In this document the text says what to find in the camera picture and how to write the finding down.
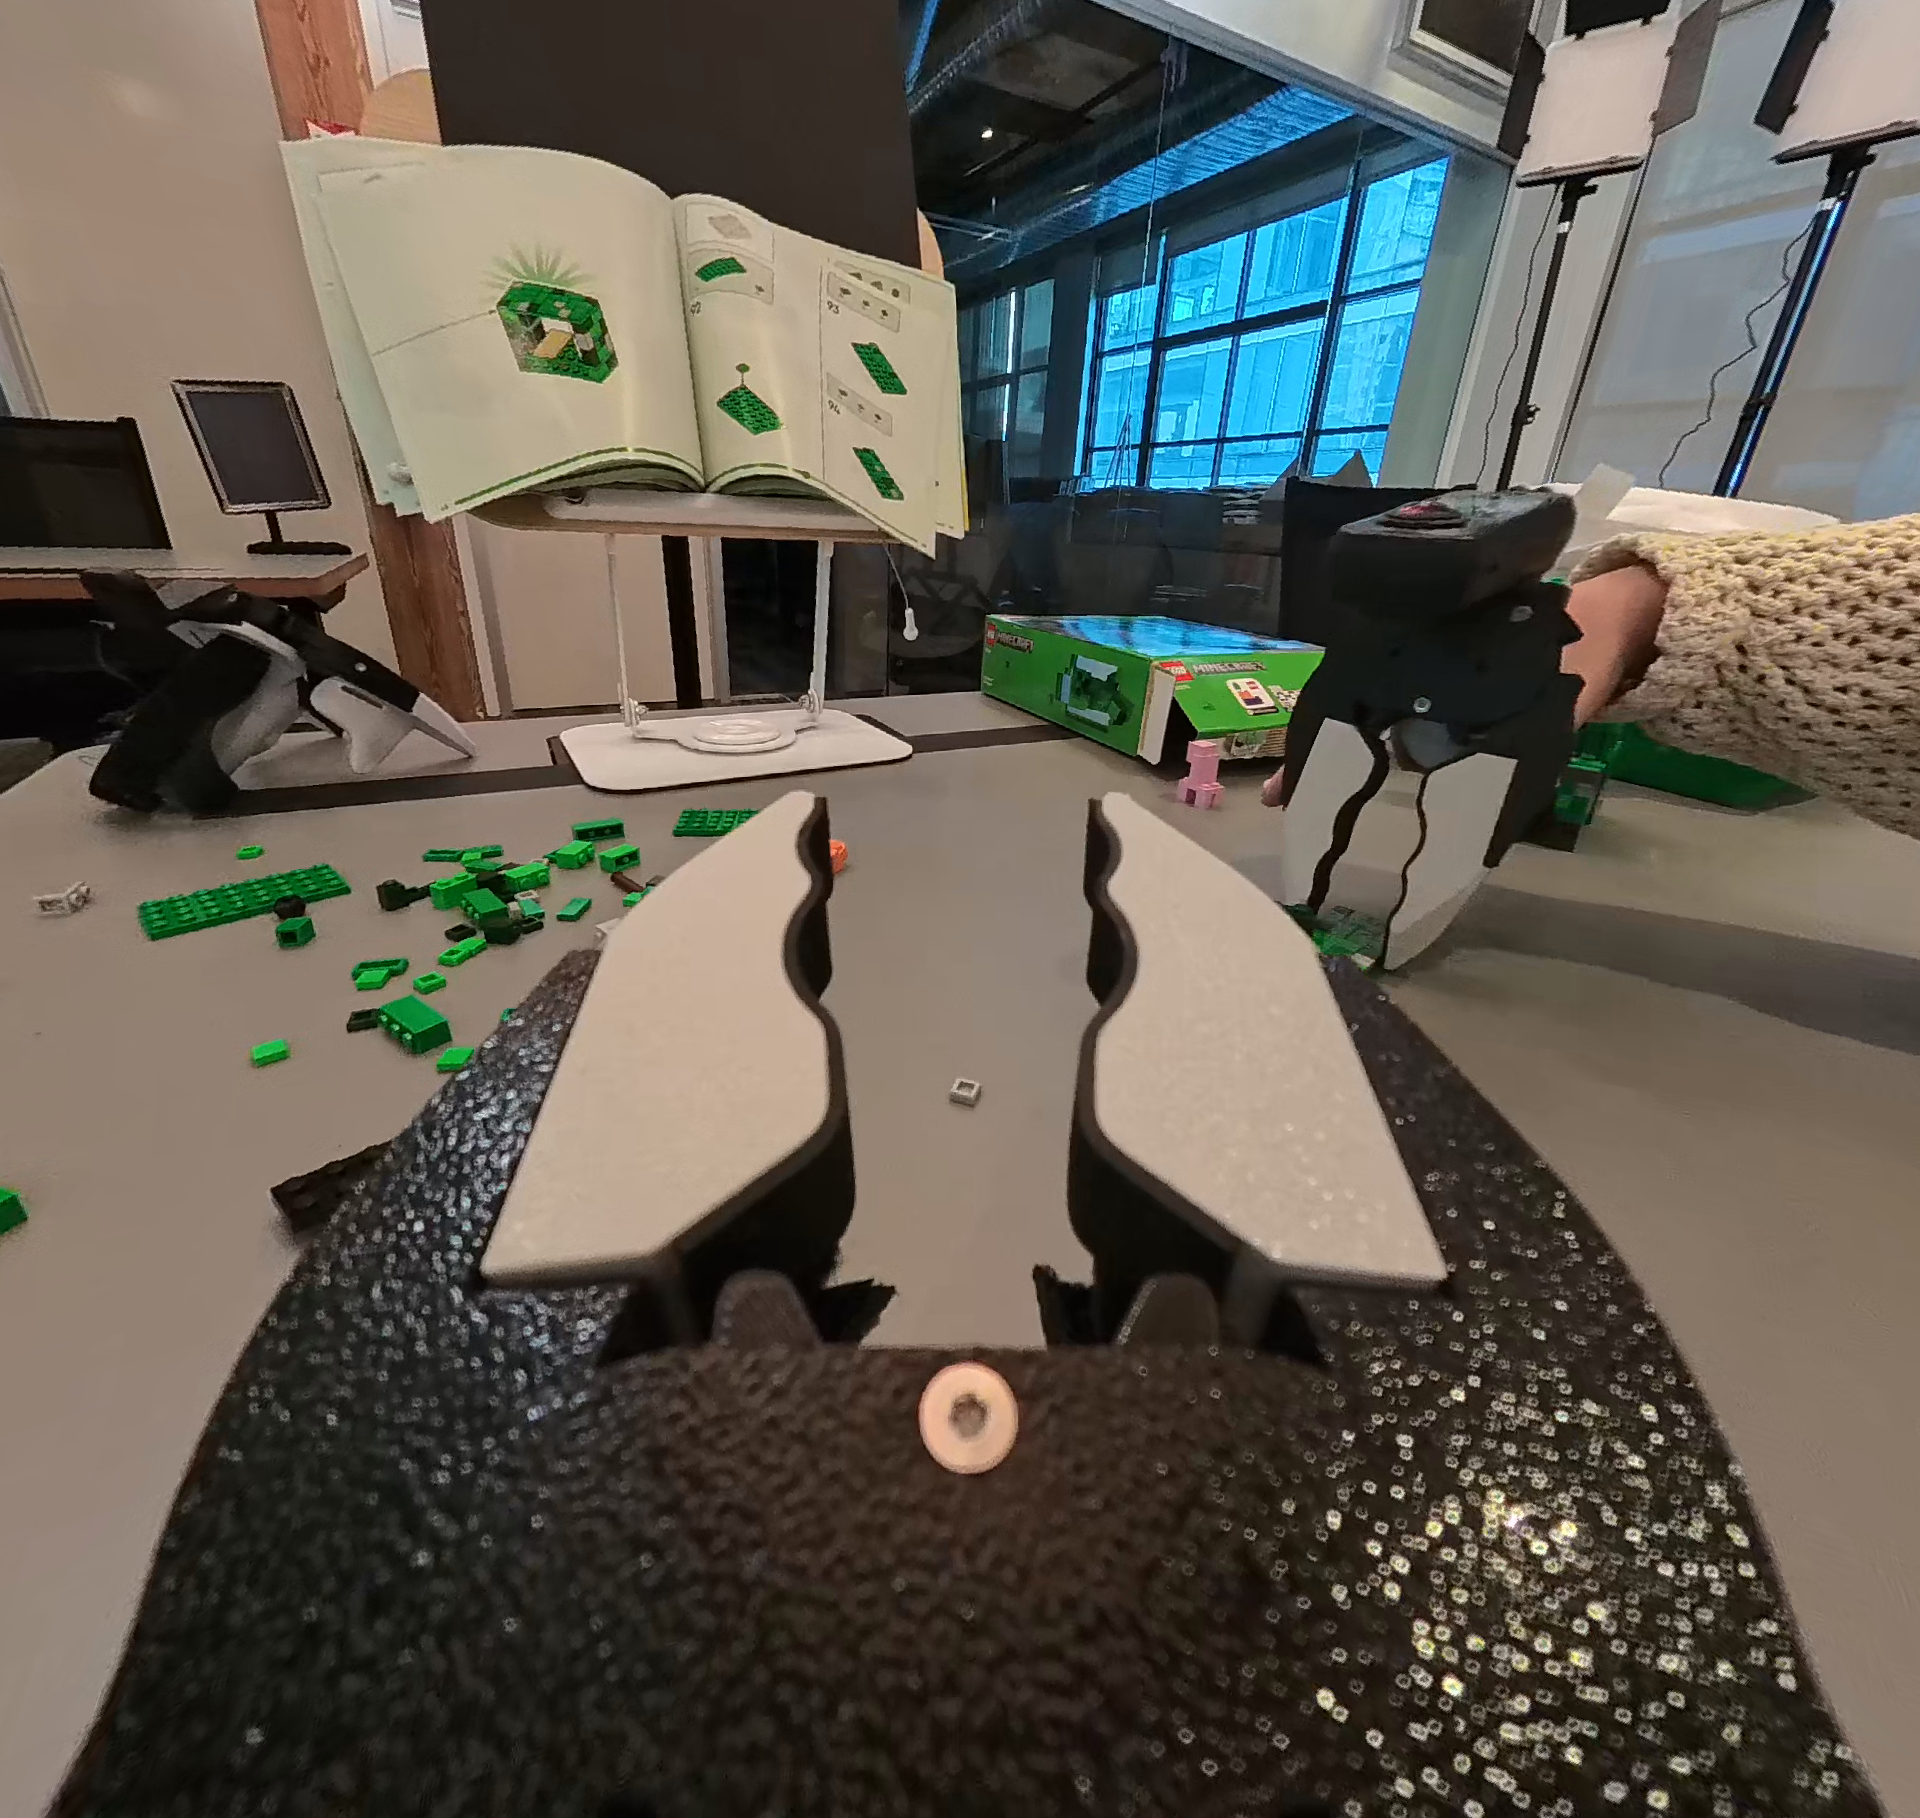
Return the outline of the small screen on stand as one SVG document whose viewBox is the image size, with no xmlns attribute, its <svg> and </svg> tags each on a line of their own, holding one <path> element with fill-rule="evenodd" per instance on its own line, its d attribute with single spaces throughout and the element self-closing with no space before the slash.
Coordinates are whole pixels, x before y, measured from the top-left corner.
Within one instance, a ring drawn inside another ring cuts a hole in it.
<svg viewBox="0 0 1920 1818">
<path fill-rule="evenodd" d="M 171 380 L 183 422 L 200 457 L 214 496 L 227 516 L 258 516 L 265 536 L 247 545 L 252 557 L 347 557 L 333 538 L 284 538 L 284 511 L 331 508 L 293 390 L 282 382 Z"/>
</svg>

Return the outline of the light panel on stand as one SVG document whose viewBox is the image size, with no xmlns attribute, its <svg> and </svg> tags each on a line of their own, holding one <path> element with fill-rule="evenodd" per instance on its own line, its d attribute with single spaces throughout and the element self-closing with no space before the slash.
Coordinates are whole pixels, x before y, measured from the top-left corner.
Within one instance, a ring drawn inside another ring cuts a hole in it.
<svg viewBox="0 0 1920 1818">
<path fill-rule="evenodd" d="M 1527 428 L 1537 414 L 1537 377 L 1578 208 L 1602 181 L 1640 174 L 1669 129 L 1699 106 L 1723 0 L 1565 0 L 1562 34 L 1549 45 L 1522 40 L 1504 111 L 1500 148 L 1515 164 L 1515 187 L 1555 188 L 1544 237 L 1546 271 L 1529 279 L 1519 399 L 1494 485 L 1519 472 Z"/>
<path fill-rule="evenodd" d="M 1762 443 L 1839 230 L 1878 152 L 1918 133 L 1918 0 L 1800 0 L 1754 126 L 1773 166 L 1819 164 L 1821 187 L 1715 494 L 1736 496 Z"/>
</svg>

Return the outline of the black board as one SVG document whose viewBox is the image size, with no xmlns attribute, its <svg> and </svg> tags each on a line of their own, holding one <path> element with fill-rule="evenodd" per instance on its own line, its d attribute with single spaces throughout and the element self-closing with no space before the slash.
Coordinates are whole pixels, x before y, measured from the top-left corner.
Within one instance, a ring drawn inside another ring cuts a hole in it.
<svg viewBox="0 0 1920 1818">
<path fill-rule="evenodd" d="M 420 0 L 439 138 L 563 150 L 921 269 L 898 0 Z"/>
</svg>

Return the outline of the white paper bag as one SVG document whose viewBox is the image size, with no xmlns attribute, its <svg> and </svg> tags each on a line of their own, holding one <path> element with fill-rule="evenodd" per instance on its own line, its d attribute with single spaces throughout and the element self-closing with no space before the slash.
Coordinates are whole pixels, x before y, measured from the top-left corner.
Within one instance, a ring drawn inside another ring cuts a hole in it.
<svg viewBox="0 0 1920 1818">
<path fill-rule="evenodd" d="M 1819 508 L 1640 485 L 1615 466 L 1598 466 L 1578 484 L 1546 488 L 1572 503 L 1572 541 L 1584 545 L 1622 534 L 1800 534 L 1836 526 L 1836 516 Z"/>
</svg>

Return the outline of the wooden desk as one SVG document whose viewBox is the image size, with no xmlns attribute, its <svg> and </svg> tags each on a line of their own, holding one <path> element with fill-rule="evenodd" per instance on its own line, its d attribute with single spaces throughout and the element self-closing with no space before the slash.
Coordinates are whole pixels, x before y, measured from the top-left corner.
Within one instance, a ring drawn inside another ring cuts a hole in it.
<svg viewBox="0 0 1920 1818">
<path fill-rule="evenodd" d="M 75 603 L 86 596 L 84 574 L 119 572 L 152 584 L 232 584 L 255 596 L 309 601 L 323 609 L 370 568 L 370 557 L 252 555 L 193 557 L 148 548 L 2 548 L 4 603 Z"/>
</svg>

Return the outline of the pile of loose lego bricks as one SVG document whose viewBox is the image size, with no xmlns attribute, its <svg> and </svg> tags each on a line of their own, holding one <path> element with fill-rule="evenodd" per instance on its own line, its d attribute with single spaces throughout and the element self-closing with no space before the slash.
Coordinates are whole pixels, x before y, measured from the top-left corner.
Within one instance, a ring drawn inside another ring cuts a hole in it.
<svg viewBox="0 0 1920 1818">
<path fill-rule="evenodd" d="M 275 1021 L 250 1060 L 284 1065 L 340 1034 L 452 1076 L 515 1021 L 548 951 L 596 937 L 605 915 L 662 889 L 617 829 L 576 821 L 532 850 L 442 844 L 422 847 L 413 865 L 320 863 L 275 875 L 262 915 L 273 951 L 292 961 L 325 951 L 327 1003 L 302 1028 Z"/>
</svg>

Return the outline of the wooden pillar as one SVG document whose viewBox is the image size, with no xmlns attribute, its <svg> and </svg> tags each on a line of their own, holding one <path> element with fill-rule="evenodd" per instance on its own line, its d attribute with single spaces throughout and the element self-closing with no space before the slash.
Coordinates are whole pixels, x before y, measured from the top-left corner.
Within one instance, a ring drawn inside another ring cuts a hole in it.
<svg viewBox="0 0 1920 1818">
<path fill-rule="evenodd" d="M 282 135 L 305 138 L 312 123 L 357 128 L 374 93 L 357 0 L 253 7 Z M 357 494 L 399 672 L 452 719 L 484 721 L 490 711 L 454 527 L 379 504 L 365 472 Z"/>
</svg>

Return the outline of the tall green lego block tower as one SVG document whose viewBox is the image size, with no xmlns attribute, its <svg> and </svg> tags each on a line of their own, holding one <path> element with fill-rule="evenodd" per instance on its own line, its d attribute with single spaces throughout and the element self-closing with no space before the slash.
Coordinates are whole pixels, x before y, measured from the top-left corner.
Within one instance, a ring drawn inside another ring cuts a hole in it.
<svg viewBox="0 0 1920 1818">
<path fill-rule="evenodd" d="M 1379 972 L 1390 938 L 1390 922 L 1361 910 L 1315 910 L 1284 904 L 1286 915 L 1311 940 L 1321 958 L 1348 959 L 1361 972 Z"/>
</svg>

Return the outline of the person's right forearm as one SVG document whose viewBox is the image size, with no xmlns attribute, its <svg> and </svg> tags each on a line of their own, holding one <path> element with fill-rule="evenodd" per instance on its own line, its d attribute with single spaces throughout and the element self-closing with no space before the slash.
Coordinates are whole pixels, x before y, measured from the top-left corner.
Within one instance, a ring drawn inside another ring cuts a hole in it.
<svg viewBox="0 0 1920 1818">
<path fill-rule="evenodd" d="M 1918 838 L 1918 516 L 1800 534 L 1622 534 L 1572 582 L 1642 560 L 1667 582 L 1634 723 Z"/>
</svg>

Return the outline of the black computer monitor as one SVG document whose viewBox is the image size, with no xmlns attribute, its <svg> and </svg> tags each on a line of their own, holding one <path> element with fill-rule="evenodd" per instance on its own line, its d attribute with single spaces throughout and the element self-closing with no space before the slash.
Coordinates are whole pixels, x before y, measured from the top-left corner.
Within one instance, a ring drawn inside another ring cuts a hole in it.
<svg viewBox="0 0 1920 1818">
<path fill-rule="evenodd" d="M 131 417 L 2 417 L 7 550 L 171 550 Z"/>
</svg>

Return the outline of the large window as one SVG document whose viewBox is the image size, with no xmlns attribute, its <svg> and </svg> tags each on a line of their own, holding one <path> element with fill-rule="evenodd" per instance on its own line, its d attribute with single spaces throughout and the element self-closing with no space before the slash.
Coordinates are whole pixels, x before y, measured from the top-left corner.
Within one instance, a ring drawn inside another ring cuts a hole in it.
<svg viewBox="0 0 1920 1818">
<path fill-rule="evenodd" d="M 1359 169 L 1332 198 L 1199 222 L 1102 275 L 1077 436 L 1092 488 L 1383 484 L 1450 162 Z"/>
</svg>

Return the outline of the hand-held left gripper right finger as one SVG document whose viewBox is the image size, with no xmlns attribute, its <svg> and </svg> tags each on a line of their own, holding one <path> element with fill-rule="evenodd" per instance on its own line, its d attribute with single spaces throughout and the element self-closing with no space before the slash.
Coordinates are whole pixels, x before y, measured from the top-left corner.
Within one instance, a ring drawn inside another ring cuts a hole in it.
<svg viewBox="0 0 1920 1818">
<path fill-rule="evenodd" d="M 1069 1220 L 1104 1277 L 1440 1288 L 1449 1265 L 1294 920 L 1138 801 L 1089 802 Z"/>
</svg>

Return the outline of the lego instruction booklet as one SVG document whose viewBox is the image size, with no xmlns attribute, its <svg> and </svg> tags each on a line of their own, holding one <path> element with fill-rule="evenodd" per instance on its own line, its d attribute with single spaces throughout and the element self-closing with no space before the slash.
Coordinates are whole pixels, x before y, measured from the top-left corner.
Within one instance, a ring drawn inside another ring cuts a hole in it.
<svg viewBox="0 0 1920 1818">
<path fill-rule="evenodd" d="M 377 498 L 793 494 L 932 555 L 966 526 L 947 281 L 563 150 L 282 143 Z"/>
</svg>

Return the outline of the black white plastic parts pile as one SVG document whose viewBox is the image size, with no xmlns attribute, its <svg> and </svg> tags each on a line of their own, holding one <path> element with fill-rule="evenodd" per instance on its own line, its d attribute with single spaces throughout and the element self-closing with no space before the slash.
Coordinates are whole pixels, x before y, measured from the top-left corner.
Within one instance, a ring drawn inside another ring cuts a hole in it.
<svg viewBox="0 0 1920 1818">
<path fill-rule="evenodd" d="M 123 640 L 171 649 L 89 782 L 113 806 L 220 812 L 239 793 L 237 771 L 302 716 L 343 740 L 353 776 L 370 776 L 413 736 L 459 757 L 476 750 L 439 701 L 293 601 L 105 569 L 84 572 L 81 587 Z"/>
</svg>

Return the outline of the white book stand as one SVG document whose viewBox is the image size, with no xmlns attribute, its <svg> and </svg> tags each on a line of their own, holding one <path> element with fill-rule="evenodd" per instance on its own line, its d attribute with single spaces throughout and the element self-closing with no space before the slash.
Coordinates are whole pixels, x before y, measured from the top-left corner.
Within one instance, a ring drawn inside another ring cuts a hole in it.
<svg viewBox="0 0 1920 1818">
<path fill-rule="evenodd" d="M 842 548 L 886 546 L 868 518 L 825 501 L 723 492 L 593 488 L 523 492 L 481 504 L 481 523 L 523 534 L 596 538 L 611 601 L 617 723 L 570 727 L 563 755 L 598 793 L 644 796 L 736 779 L 827 776 L 897 766 L 915 747 L 887 727 L 827 701 L 832 566 Z M 619 548 L 660 545 L 667 655 L 679 703 L 638 701 L 630 667 L 633 624 L 622 601 Z M 724 538 L 798 545 L 812 552 L 814 617 L 805 692 L 793 701 L 731 703 L 724 595 L 697 582 L 695 552 Z"/>
</svg>

